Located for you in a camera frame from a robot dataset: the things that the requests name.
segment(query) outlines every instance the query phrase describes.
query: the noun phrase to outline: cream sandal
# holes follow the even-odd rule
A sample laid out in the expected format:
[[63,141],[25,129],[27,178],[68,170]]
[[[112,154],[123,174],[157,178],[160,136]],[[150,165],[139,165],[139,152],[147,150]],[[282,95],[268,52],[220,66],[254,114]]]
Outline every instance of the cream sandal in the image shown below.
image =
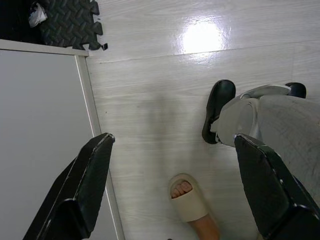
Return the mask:
[[[186,181],[191,184],[192,190],[177,198],[171,197],[171,191],[177,184]],[[183,222],[198,220],[209,213],[197,181],[186,173],[178,174],[169,181],[168,196]]]

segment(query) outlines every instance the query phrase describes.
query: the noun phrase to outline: foot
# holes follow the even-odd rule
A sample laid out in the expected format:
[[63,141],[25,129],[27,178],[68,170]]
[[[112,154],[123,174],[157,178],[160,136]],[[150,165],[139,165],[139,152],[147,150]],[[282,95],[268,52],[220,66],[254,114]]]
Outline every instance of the foot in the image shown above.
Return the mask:
[[[192,190],[192,185],[184,181],[181,184],[177,184],[171,191],[171,197],[173,199],[178,198]],[[195,221],[190,221],[188,224],[195,230],[200,240],[219,240],[220,233],[215,221],[206,215]]]

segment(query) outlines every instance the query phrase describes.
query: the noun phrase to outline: floor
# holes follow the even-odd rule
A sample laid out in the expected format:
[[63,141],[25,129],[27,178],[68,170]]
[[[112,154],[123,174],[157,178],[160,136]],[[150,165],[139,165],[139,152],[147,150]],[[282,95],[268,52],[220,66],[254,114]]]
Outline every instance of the floor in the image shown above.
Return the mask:
[[222,240],[255,240],[234,148],[201,137],[214,83],[305,83],[320,101],[318,0],[97,0],[107,51],[87,59],[126,240],[195,240],[167,197],[193,175]]

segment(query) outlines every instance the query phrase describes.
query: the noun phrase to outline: white wood-grain floor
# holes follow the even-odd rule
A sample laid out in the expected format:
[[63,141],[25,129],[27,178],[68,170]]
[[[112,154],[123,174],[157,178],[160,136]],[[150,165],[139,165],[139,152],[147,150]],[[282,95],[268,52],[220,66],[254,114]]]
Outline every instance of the white wood-grain floor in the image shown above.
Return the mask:
[[167,197],[178,173],[199,182],[223,240],[255,240],[236,151],[201,138],[210,90],[298,81],[320,90],[319,0],[97,0],[101,43],[87,65],[127,240],[195,240]]

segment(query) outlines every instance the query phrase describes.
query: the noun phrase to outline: person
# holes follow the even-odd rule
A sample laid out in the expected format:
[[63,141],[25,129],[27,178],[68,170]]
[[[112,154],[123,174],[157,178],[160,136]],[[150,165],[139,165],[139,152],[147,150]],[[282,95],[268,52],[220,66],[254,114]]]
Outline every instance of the person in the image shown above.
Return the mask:
[[199,240],[219,240],[218,226],[209,213],[197,181],[186,173],[173,177],[168,195],[179,217],[196,232]]

